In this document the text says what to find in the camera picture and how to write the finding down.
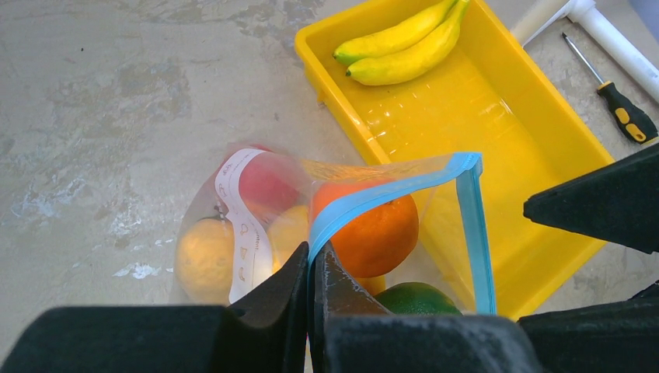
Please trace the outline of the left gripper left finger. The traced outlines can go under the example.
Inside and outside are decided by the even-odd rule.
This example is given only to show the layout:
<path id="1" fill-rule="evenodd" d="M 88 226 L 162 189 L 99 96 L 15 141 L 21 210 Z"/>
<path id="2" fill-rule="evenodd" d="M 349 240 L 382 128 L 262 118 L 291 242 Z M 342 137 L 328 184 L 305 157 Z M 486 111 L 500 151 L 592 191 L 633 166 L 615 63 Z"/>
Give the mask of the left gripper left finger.
<path id="1" fill-rule="evenodd" d="M 230 306 L 50 309 L 23 332 L 3 372 L 301 372 L 309 245 Z"/>

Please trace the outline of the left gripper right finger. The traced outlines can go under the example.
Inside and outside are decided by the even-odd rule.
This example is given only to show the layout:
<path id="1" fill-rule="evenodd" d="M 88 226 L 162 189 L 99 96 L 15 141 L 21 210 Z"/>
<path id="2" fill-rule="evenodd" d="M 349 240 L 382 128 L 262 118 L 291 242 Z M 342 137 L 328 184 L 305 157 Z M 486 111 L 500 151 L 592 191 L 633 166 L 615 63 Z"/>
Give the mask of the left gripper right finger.
<path id="1" fill-rule="evenodd" d="M 520 326 L 493 315 L 394 315 L 340 265 L 309 254 L 308 333 L 315 372 L 541 372 Z"/>

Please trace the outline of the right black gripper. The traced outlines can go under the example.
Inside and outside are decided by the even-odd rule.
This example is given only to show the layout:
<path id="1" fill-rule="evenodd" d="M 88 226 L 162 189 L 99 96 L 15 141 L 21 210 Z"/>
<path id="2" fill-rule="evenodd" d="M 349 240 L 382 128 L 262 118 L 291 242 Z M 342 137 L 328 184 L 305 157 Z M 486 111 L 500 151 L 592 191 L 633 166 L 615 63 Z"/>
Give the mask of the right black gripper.
<path id="1" fill-rule="evenodd" d="M 658 251 L 658 145 L 530 197 L 523 215 L 651 254 Z M 521 317 L 545 372 L 657 372 L 658 283 L 632 298 Z"/>

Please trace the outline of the orange yellow mango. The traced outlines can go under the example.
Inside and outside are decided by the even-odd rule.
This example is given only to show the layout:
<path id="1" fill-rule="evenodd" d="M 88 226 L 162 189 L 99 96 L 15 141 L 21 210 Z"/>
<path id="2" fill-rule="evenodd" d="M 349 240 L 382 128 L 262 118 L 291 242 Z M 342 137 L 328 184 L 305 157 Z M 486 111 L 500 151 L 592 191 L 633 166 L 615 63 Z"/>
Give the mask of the orange yellow mango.
<path id="1" fill-rule="evenodd" d="M 356 277 L 356 282 L 366 290 L 371 296 L 375 297 L 386 289 L 385 276 L 377 277 Z"/>

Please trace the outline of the green avocado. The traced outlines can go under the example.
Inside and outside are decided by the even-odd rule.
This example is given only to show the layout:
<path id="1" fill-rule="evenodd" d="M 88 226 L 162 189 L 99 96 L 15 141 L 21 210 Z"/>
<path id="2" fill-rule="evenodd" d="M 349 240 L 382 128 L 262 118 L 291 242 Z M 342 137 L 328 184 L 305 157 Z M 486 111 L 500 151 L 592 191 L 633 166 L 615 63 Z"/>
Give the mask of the green avocado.
<path id="1" fill-rule="evenodd" d="M 462 314 L 446 294 L 422 282 L 397 284 L 377 294 L 375 300 L 397 315 Z"/>

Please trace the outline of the orange fruit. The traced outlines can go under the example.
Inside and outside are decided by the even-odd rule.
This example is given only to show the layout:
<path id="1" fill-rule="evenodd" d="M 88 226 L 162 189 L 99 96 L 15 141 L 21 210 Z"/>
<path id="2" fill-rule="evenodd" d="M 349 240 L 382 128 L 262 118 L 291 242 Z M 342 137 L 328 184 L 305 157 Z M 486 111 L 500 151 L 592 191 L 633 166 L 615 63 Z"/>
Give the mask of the orange fruit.
<path id="1" fill-rule="evenodd" d="M 405 195 L 357 216 L 329 242 L 349 275 L 369 278 L 397 268 L 417 246 L 419 234 L 417 205 Z"/>

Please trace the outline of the orange peach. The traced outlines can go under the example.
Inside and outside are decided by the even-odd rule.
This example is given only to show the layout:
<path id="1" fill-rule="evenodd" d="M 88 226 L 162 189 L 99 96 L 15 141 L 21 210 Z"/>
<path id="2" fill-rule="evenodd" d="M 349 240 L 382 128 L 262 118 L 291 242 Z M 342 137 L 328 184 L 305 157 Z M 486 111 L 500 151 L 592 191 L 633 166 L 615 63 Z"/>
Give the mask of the orange peach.
<path id="1" fill-rule="evenodd" d="M 233 257 L 232 223 L 205 218 L 193 224 L 178 241 L 174 273 L 192 301 L 227 305 Z"/>

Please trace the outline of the yellow lemon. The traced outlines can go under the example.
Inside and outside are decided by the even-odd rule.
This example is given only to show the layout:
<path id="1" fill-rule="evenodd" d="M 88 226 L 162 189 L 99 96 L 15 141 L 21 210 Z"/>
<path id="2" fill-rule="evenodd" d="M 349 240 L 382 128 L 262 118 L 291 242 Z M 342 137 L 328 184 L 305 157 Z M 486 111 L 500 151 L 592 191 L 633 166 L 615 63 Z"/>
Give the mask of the yellow lemon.
<path id="1" fill-rule="evenodd" d="M 273 272 L 277 272 L 309 236 L 309 208 L 298 205 L 276 218 L 267 230 L 273 256 Z"/>

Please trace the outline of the clear zip bag blue zipper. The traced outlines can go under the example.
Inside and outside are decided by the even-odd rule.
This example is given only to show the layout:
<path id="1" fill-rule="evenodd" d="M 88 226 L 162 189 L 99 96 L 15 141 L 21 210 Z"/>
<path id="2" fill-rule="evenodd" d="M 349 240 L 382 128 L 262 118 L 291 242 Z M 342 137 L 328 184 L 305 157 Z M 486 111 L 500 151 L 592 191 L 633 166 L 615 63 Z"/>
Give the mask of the clear zip bag blue zipper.
<path id="1" fill-rule="evenodd" d="M 193 224 L 205 218 L 232 223 L 234 257 L 228 305 L 276 273 L 267 230 L 280 215 L 260 220 L 239 194 L 242 171 L 262 154 L 276 155 L 293 166 L 296 176 L 291 185 L 300 193 L 295 206 L 309 208 L 309 236 L 304 241 L 309 253 L 331 246 L 329 239 L 357 216 L 410 195 L 419 212 L 419 239 L 413 252 L 384 275 L 386 289 L 422 282 L 446 294 L 462 314 L 496 313 L 480 154 L 457 152 L 380 166 L 346 166 L 300 159 L 257 144 L 233 145 L 221 157 L 219 167 L 191 201 L 177 238 L 178 243 Z M 174 276 L 181 297 L 198 303 L 187 296 Z"/>

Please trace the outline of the red apple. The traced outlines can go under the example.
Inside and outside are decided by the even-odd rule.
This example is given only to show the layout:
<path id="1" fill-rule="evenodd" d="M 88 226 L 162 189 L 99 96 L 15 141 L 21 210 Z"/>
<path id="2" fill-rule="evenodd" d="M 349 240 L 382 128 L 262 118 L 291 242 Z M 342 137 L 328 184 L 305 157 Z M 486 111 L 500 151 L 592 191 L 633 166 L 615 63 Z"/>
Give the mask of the red apple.
<path id="1" fill-rule="evenodd" d="M 239 177 L 239 194 L 252 214 L 269 221 L 296 205 L 293 166 L 276 155 L 257 155 Z"/>

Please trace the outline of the yellow banana bunch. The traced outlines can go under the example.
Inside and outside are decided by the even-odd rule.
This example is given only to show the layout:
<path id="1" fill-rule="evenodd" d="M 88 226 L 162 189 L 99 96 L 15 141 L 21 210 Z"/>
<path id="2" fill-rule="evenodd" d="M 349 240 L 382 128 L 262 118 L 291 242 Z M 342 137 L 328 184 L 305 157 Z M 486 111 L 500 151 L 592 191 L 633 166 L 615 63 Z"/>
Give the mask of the yellow banana bunch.
<path id="1" fill-rule="evenodd" d="M 385 30 L 340 44 L 333 58 L 362 85 L 395 85 L 440 64 L 458 42 L 469 1 L 442 1 Z"/>

